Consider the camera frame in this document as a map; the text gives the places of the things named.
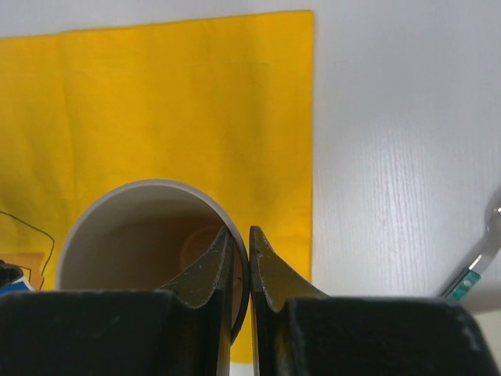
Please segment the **beige paper cup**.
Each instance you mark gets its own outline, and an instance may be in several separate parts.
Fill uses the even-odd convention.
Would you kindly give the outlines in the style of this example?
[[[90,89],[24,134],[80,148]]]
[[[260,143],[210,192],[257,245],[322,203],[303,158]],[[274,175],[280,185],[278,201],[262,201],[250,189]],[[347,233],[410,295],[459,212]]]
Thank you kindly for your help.
[[[58,290],[152,290],[193,264],[226,227],[235,241],[232,332],[249,301],[248,256],[225,209],[185,183],[147,179],[105,193],[77,219],[56,267]]]

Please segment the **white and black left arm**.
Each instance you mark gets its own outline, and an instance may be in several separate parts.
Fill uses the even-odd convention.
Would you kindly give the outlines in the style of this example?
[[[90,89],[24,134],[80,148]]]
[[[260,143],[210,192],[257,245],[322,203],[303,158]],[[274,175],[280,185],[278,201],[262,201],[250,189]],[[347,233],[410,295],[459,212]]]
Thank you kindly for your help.
[[[28,279],[24,276],[19,266],[11,265],[3,260],[0,265],[0,294],[13,292],[33,291]]]

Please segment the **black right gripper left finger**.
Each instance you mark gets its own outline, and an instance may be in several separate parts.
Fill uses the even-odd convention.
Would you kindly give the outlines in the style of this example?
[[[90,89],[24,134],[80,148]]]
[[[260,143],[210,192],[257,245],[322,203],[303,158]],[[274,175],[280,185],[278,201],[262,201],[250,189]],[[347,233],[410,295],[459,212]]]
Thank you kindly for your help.
[[[4,375],[225,375],[234,240],[154,291],[12,292],[1,296]]]

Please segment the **yellow cartoon print cloth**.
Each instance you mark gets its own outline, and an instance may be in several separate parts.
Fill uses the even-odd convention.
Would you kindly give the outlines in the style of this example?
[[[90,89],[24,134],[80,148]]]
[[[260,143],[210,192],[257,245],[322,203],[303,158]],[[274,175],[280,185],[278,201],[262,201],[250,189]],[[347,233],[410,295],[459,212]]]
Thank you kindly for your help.
[[[106,192],[188,183],[312,269],[310,11],[1,40],[1,257],[53,288]]]

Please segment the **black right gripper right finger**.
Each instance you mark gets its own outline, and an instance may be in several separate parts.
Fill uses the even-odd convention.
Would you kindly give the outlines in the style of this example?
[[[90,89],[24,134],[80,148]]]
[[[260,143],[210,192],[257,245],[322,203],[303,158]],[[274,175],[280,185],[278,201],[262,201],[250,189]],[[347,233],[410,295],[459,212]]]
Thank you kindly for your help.
[[[257,375],[497,375],[475,319],[441,298],[333,297],[250,228]]]

